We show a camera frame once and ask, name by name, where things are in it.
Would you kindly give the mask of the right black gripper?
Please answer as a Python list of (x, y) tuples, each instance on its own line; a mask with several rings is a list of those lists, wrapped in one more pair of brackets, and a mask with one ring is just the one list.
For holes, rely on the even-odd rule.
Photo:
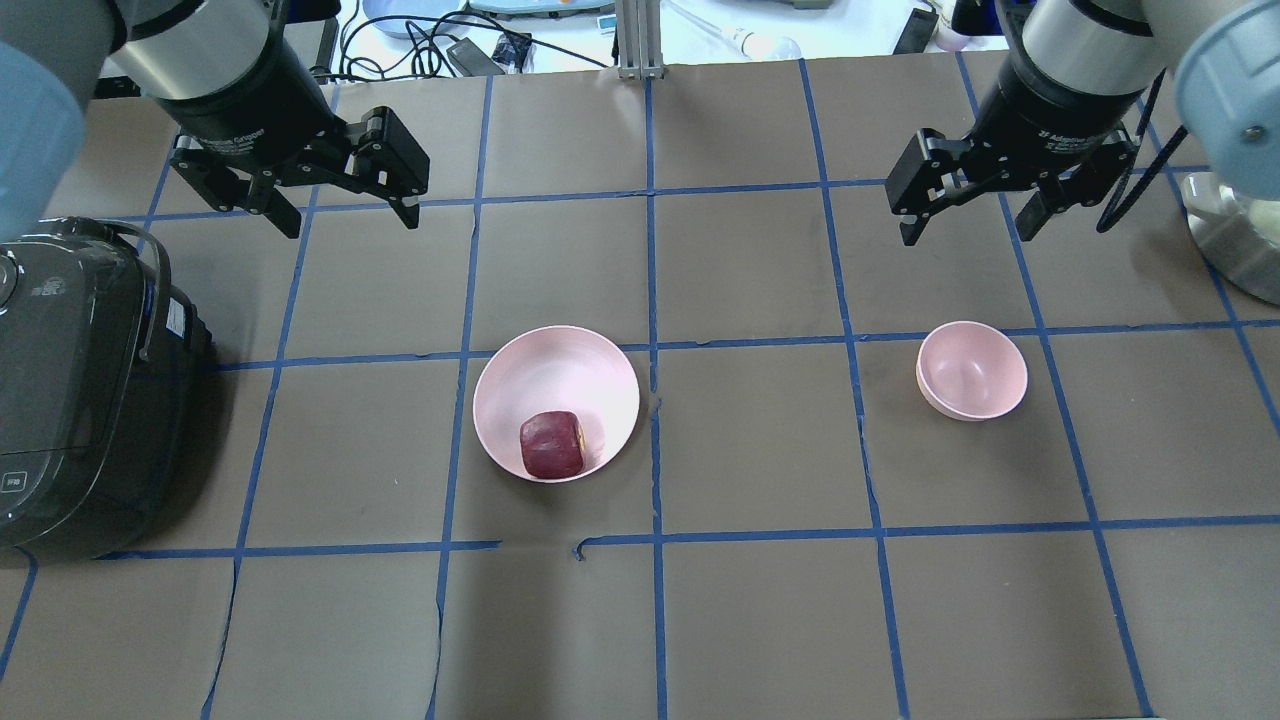
[(1138, 145), (1123, 118), (1138, 97), (1083, 94), (1029, 65), (1002, 65), (966, 138), (919, 129), (884, 178), (902, 245), (915, 246), (933, 217), (995, 184), (1036, 183), (1015, 218), (1021, 242), (1057, 214), (1103, 201), (1134, 167)]

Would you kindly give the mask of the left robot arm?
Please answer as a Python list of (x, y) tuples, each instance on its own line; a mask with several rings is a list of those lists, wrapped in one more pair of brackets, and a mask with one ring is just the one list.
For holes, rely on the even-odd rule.
[(284, 190), (326, 184), (417, 228), (429, 155), (389, 108), (339, 118), (287, 42), (289, 20), (287, 1), (3, 3), (3, 238), (35, 228), (79, 156), (109, 61), (178, 124), (170, 165), (214, 211), (296, 238)]

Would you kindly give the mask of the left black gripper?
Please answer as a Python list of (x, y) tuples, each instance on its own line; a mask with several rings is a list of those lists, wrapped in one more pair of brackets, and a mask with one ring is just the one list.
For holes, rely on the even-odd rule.
[(404, 228), (419, 228), (430, 156), (389, 106), (355, 123), (335, 115), (288, 45), (265, 46), (227, 88), (166, 101), (165, 110), (192, 142), (174, 151), (170, 168), (215, 211), (262, 217), (298, 240), (301, 213), (276, 182), (302, 179), (380, 199)]

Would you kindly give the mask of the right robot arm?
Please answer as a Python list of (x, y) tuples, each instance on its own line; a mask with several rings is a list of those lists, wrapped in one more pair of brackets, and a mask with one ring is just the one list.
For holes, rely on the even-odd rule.
[(1000, 1), (1007, 54), (973, 127), (919, 129), (884, 190), (913, 246), (928, 222), (986, 193), (1025, 192), (1021, 240), (1129, 176), (1124, 118), (1169, 85), (1181, 128), (1235, 192), (1277, 199), (1275, 1)]

